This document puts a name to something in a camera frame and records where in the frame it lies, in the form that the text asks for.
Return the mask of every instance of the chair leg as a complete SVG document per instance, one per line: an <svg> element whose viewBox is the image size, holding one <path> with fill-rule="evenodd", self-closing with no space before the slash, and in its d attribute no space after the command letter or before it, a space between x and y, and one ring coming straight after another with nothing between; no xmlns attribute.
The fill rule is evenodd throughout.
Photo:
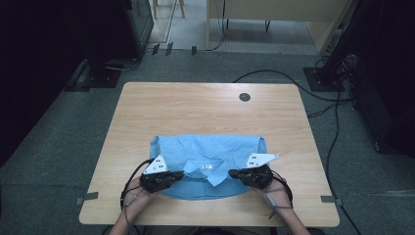
<svg viewBox="0 0 415 235"><path fill-rule="evenodd" d="M182 17L185 18L185 14L184 14L184 0L179 0L180 1L180 9L182 11Z"/></svg>
<svg viewBox="0 0 415 235"><path fill-rule="evenodd" d="M158 4L159 4L158 3L158 0L153 0L153 15L154 15L154 19L157 18L157 9L156 9L156 7L157 7Z"/></svg>

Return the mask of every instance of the gray carpet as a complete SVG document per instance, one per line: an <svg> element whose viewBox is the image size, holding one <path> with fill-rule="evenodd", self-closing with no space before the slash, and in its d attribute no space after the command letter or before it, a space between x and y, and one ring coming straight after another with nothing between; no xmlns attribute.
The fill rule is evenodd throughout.
<svg viewBox="0 0 415 235"><path fill-rule="evenodd" d="M0 234L101 234L105 226L82 225L82 197L91 180L122 85L128 81L232 82L257 70L278 70L308 89L303 67L318 56L163 51L147 54L121 74L117 88L62 92L48 112L1 168ZM282 75L256 73L240 82L290 83ZM336 93L317 93L336 98ZM303 91L308 113L330 103ZM365 120L351 104L339 107L340 135L330 159L330 177L362 234L415 234L415 160L380 155ZM334 110L309 120L323 164L334 139ZM341 224L327 234L355 234L342 211Z"/></svg>

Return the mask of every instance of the floor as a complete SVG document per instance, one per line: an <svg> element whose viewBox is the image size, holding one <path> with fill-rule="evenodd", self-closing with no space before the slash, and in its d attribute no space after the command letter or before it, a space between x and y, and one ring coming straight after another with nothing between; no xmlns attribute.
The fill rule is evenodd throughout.
<svg viewBox="0 0 415 235"><path fill-rule="evenodd" d="M206 1L187 0L183 18L177 0L160 0L149 47L160 43L166 48L172 42L173 49L206 50L206 7ZM222 19L210 20L210 49L220 42L222 24L226 27ZM224 31L225 41L216 51L318 55L303 22L273 21L266 32L265 21L231 20Z"/></svg>

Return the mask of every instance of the wooden desk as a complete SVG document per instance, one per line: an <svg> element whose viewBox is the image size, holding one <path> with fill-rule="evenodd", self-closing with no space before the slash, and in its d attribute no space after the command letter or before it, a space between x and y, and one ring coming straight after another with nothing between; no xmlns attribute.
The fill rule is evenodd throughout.
<svg viewBox="0 0 415 235"><path fill-rule="evenodd" d="M210 19L222 19L224 0L207 0ZM326 50L352 0L226 0L224 19L305 22L318 53Z"/></svg>
<svg viewBox="0 0 415 235"><path fill-rule="evenodd" d="M251 95L249 102L239 99ZM119 194L135 167L149 157L156 135L185 133L262 135L279 159L271 168L287 178L294 207L306 226L337 226L339 215L321 195L331 195L298 89L291 84L126 83L79 216L85 224L113 224ZM255 193L209 201L158 195L136 224L279 226Z"/></svg>

